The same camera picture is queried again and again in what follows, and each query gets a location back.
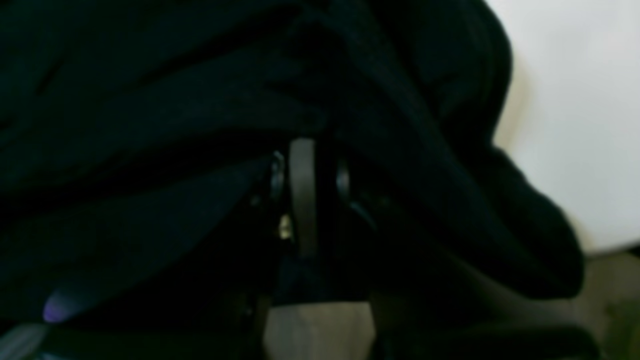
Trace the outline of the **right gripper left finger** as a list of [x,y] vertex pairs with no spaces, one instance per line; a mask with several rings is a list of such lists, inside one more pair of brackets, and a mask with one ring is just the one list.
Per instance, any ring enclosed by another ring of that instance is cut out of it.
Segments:
[[286,158],[275,152],[229,214],[151,277],[52,325],[37,360],[260,360],[282,258]]

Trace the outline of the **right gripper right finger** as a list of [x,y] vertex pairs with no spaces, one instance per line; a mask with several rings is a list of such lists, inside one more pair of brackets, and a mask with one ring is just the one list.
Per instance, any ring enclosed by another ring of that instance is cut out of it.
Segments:
[[594,337],[469,266],[367,167],[290,143],[290,305],[364,305],[368,360],[597,360]]

